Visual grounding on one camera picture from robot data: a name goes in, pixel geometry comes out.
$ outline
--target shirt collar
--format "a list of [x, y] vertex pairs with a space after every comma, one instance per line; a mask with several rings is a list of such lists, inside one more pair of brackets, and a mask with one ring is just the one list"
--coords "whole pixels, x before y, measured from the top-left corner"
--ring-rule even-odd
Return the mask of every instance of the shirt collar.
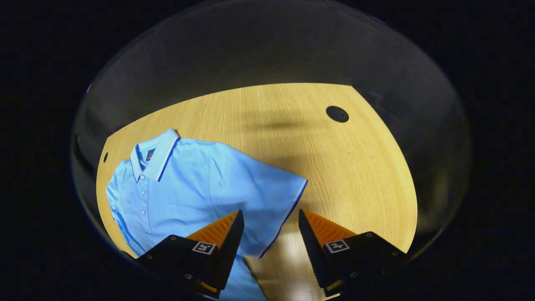
[[[136, 183], [139, 181], [141, 174], [149, 177], [152, 180], [160, 181], [165, 165], [171, 155], [175, 143], [180, 137], [173, 128], [168, 129], [165, 133], [154, 137], [145, 142], [138, 143], [130, 153], [130, 163], [132, 164], [132, 171]], [[144, 170], [141, 169], [140, 155], [142, 152], [153, 149], [154, 153], [147, 162]]]

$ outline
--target white stripe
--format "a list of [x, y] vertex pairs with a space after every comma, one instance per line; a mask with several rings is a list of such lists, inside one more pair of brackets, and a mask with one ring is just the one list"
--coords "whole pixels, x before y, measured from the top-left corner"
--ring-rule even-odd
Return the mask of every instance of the white stripe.
[[171, 150], [173, 149], [174, 143], [177, 142], [177, 139], [178, 139], [178, 137], [176, 137], [176, 138], [173, 140], [173, 143], [170, 143], [170, 145], [169, 145], [169, 149], [167, 150], [167, 155], [165, 156], [165, 160], [164, 160], [164, 162], [162, 163], [162, 167], [160, 168], [160, 172], [158, 173], [158, 176], [156, 177], [156, 181], [159, 181], [159, 180], [160, 180], [160, 176], [162, 175], [162, 172], [164, 171], [165, 163], [166, 163], [167, 160], [169, 159], [169, 154], [171, 153]]

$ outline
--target button placket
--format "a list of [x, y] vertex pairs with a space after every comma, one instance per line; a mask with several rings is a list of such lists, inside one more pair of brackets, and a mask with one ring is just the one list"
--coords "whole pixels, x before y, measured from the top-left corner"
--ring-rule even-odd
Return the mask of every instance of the button placket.
[[[145, 175], [141, 175], [140, 178], [141, 178], [142, 180], [145, 180]], [[148, 216], [147, 216], [147, 210], [148, 210], [148, 208], [147, 208], [147, 203], [148, 203], [148, 201], [147, 201], [147, 197], [148, 197], [148, 196], [147, 196], [147, 191], [148, 191], [148, 181], [142, 181], [142, 182], [141, 182], [141, 189], [143, 189], [143, 190], [141, 191], [141, 195], [143, 196], [143, 207], [142, 207], [142, 209], [141, 209], [141, 214], [142, 214], [143, 216], [146, 216], [146, 217], [148, 218]]]

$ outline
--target blue stripe trim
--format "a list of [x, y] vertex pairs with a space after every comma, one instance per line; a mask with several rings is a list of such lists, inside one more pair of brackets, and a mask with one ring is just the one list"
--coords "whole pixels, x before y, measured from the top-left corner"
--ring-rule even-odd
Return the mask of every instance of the blue stripe trim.
[[301, 196], [303, 195], [304, 189], [307, 188], [307, 184], [308, 184], [308, 180], [307, 180], [307, 182], [304, 184], [303, 189], [301, 190], [301, 192], [299, 193], [299, 196], [298, 196], [297, 199], [295, 200], [295, 203], [293, 204], [292, 209], [290, 210], [290, 212], [288, 213], [288, 215], [286, 216], [286, 218], [285, 218], [284, 221], [282, 222], [282, 224], [281, 224], [281, 226], [280, 226], [280, 228], [279, 228], [279, 232], [277, 233], [277, 235], [275, 236], [275, 238], [273, 239], [273, 241], [267, 246], [267, 248], [264, 250], [264, 252], [262, 252], [262, 255], [260, 255], [260, 257], [258, 257], [258, 258], [262, 258], [262, 256], [264, 256], [264, 254], [266, 253], [266, 251], [269, 250], [269, 248], [270, 248], [271, 245], [275, 242], [275, 240], [277, 240], [277, 237], [279, 237], [280, 229], [282, 229], [282, 225], [284, 225], [284, 223], [286, 222], [286, 220], [290, 217], [290, 215], [291, 215], [292, 212], [294, 211], [295, 206], [297, 206], [297, 203], [299, 203], [299, 200], [301, 199]]

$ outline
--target sleeve hem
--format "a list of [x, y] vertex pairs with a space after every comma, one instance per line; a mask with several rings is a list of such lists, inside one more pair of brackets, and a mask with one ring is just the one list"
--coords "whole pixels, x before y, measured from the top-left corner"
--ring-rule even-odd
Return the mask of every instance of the sleeve hem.
[[265, 252], [266, 252], [266, 251], [271, 247], [271, 245], [275, 242], [275, 240], [277, 239], [277, 237], [279, 237], [279, 234], [280, 234], [280, 230], [281, 230], [281, 228], [282, 228], [282, 225], [286, 222], [286, 220], [288, 219], [288, 217], [292, 214], [292, 212], [293, 212], [294, 209], [295, 209], [295, 206], [297, 206], [297, 203], [299, 203], [299, 200], [301, 199], [301, 196], [303, 195], [304, 189], [305, 189], [305, 187], [307, 187], [307, 184], [308, 184], [308, 180], [305, 179], [305, 181], [303, 182], [301, 188], [299, 189], [298, 194], [295, 196], [295, 199], [294, 199], [294, 201], [293, 201], [293, 204], [292, 204], [292, 206], [289, 208], [288, 213], [286, 214], [286, 217], [284, 218], [284, 220], [282, 221], [282, 223], [279, 225], [277, 233], [276, 233], [275, 236], [270, 240], [270, 242], [268, 243], [268, 245], [267, 245], [267, 247], [264, 249], [264, 251], [262, 251], [262, 253], [260, 253], [259, 256], [257, 255], [257, 256], [255, 256], [255, 257], [262, 258], [262, 256], [264, 256]]

